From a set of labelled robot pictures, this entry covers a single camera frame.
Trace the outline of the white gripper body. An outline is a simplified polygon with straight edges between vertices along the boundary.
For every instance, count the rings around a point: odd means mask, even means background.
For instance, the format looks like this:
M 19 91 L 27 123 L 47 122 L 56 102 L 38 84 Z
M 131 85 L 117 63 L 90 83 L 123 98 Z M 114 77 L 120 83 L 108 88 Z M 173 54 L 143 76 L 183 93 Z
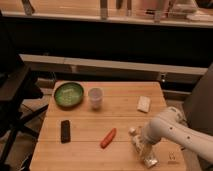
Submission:
M 138 137 L 136 139 L 136 150 L 140 159 L 145 160 L 151 154 L 152 145 L 143 140 L 141 137 Z

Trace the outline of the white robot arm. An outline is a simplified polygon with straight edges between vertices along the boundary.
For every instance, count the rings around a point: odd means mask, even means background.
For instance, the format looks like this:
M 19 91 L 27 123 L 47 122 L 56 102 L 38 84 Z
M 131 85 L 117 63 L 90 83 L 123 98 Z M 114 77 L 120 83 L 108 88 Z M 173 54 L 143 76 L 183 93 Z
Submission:
M 213 136 L 190 129 L 182 125 L 182 121 L 183 114 L 179 109 L 165 108 L 142 128 L 142 143 L 155 145 L 166 138 L 213 163 Z

